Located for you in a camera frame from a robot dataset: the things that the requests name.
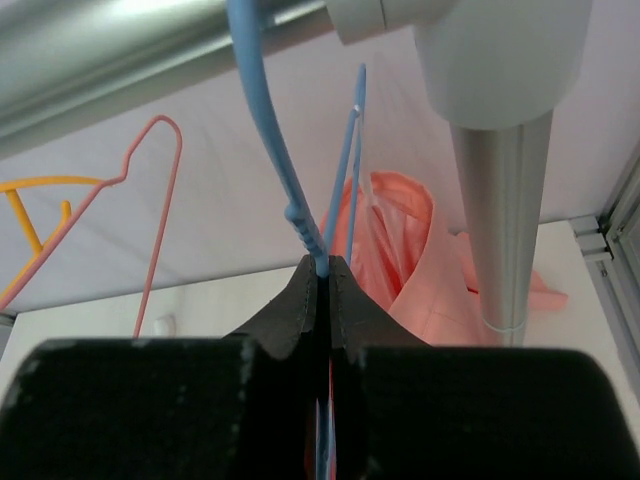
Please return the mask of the salmon pink skirt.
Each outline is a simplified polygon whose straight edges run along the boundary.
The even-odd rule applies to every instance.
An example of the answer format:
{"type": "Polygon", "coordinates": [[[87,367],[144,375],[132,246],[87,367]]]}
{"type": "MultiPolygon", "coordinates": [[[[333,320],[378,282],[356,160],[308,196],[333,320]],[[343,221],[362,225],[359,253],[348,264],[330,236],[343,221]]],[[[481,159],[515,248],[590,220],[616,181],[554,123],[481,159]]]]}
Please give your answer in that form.
{"type": "Polygon", "coordinates": [[[510,331],[482,318],[470,237],[449,232],[429,190],[393,171],[375,171],[370,181],[370,194],[352,177],[336,181],[321,223],[360,288],[427,344],[522,343],[522,324],[510,331]]]}

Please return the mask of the blue wire hanger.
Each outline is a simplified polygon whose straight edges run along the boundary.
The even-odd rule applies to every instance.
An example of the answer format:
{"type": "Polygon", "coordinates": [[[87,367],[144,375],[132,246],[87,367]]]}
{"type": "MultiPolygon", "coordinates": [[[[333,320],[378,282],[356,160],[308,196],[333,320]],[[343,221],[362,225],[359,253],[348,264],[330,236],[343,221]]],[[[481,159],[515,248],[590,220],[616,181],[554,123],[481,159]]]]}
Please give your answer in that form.
{"type": "Polygon", "coordinates": [[[271,162],[280,177],[289,204],[284,215],[292,225],[304,247],[315,261],[316,276],[319,279],[320,317],[314,326],[314,341],[319,349],[314,379],[319,382],[319,395],[315,407],[315,477],[334,479],[336,477],[336,442],[334,407],[331,386],[331,361],[329,360],[329,250],[333,246],[337,216],[347,167],[353,161],[353,174],[360,172],[362,151],[362,123],[366,104],[367,70],[362,64],[354,91],[354,105],[343,140],[339,166],[336,172],[330,208],[325,230],[321,232],[310,212],[303,188],[296,175],[268,88],[261,44],[261,19],[253,1],[229,1],[227,16],[233,51],[239,70],[246,101],[256,129],[262,139],[271,162]]]}

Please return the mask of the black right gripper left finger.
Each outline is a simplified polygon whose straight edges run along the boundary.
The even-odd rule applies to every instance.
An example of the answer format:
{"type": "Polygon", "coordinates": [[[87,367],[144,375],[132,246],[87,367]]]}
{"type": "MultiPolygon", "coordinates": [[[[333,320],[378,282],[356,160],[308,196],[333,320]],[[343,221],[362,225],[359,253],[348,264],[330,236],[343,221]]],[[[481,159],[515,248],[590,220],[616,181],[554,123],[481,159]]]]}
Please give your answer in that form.
{"type": "Polygon", "coordinates": [[[314,478],[317,287],[304,257],[220,339],[41,342],[2,403],[2,477],[314,478]]]}

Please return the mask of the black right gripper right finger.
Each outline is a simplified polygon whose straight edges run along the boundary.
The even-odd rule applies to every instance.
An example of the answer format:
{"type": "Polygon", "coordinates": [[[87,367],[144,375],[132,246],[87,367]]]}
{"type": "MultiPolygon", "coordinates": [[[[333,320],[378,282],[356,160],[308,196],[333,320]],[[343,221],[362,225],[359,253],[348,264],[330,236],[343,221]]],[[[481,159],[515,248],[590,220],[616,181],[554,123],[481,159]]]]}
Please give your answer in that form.
{"type": "Polygon", "coordinates": [[[635,479],[605,371],[576,350],[436,347],[328,280],[339,479],[635,479]]]}

